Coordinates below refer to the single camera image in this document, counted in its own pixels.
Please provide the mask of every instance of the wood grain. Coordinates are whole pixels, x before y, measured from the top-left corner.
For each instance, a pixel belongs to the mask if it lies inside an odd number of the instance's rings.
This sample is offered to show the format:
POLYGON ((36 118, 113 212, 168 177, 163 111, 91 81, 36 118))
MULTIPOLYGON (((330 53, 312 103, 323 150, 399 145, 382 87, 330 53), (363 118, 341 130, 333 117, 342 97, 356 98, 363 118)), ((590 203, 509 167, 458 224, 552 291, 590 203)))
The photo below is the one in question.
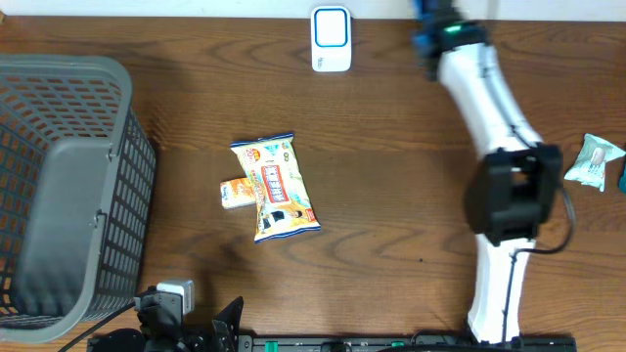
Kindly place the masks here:
MULTIPOLYGON (((104 55, 130 71, 133 107, 159 145, 141 288, 195 280, 193 323, 242 295, 243 327, 258 334, 409 334, 462 326, 476 261, 461 209, 475 154, 453 101, 422 77, 413 29, 355 21, 352 68, 339 74, 311 69, 300 20, 9 17, 0 50, 104 55), (255 245, 255 210, 223 210, 218 184, 244 175, 231 141, 285 131, 323 230, 255 245)), ((584 133, 624 144, 626 24, 499 22, 495 41, 527 118, 567 167, 584 133)), ((531 259, 524 332, 623 349, 622 167, 607 166, 605 193, 566 184, 578 232, 567 252, 531 259)), ((566 226, 559 203, 541 245, 566 226)), ((55 350, 87 326, 0 349, 55 350)), ((122 327, 137 327, 132 313, 103 331, 122 327)))

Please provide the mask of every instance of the plastic packaging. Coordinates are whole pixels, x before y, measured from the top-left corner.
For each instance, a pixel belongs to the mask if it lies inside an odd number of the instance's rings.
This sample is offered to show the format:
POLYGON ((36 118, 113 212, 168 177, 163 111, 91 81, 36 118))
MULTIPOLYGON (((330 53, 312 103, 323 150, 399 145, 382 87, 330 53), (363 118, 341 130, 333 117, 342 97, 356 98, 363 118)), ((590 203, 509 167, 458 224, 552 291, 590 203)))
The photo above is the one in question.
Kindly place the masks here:
POLYGON ((585 143, 574 165, 565 174, 565 180, 579 181, 604 192, 604 169, 606 163, 624 156, 626 153, 611 142, 592 134, 585 134, 585 143))
POLYGON ((254 189, 247 177, 219 184, 224 209, 232 209, 256 203, 254 189))
POLYGON ((292 133, 233 142, 256 195, 255 242, 321 229, 291 147, 292 133))

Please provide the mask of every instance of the basket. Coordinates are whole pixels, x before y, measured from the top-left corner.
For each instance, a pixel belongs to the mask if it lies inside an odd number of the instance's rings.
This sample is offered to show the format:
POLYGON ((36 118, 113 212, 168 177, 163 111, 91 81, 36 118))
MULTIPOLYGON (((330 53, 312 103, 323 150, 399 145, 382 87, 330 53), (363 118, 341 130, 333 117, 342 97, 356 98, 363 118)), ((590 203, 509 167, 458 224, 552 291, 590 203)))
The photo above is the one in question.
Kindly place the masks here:
POLYGON ((0 55, 0 340, 40 343, 133 297, 156 158, 106 58, 0 55))

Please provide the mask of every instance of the snack bag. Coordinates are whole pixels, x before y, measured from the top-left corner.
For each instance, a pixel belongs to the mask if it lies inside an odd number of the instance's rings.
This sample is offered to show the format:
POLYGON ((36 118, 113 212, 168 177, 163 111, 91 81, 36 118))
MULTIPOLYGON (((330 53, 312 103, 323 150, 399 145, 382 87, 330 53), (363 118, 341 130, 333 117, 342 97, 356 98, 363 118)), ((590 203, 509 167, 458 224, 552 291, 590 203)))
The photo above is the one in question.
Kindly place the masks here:
POLYGON ((574 165, 565 174, 565 180, 579 181, 583 185, 597 187, 604 192, 606 163, 625 154, 611 142, 587 133, 583 149, 574 165))
POLYGON ((219 190, 222 194, 222 206, 224 209, 232 209, 256 203, 254 189, 247 177, 222 182, 219 184, 219 190))
POLYGON ((321 229, 297 167, 292 140, 293 134, 286 133, 231 144, 256 195, 257 243, 321 229))

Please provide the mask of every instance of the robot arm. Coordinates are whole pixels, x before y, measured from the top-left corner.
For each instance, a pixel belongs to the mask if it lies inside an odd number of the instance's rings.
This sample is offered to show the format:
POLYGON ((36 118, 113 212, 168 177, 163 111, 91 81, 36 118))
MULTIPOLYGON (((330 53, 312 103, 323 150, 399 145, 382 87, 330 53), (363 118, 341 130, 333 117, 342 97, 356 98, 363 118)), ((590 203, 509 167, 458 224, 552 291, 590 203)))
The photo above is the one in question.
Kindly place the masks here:
POLYGON ((415 42, 428 78, 443 84, 457 103, 478 156, 465 198, 478 245, 468 324, 477 342, 494 344, 519 336, 529 254, 516 252, 535 246, 538 225, 552 208, 562 157, 556 147, 541 144, 524 118, 485 29, 463 21, 451 3, 418 1, 423 30, 415 42))

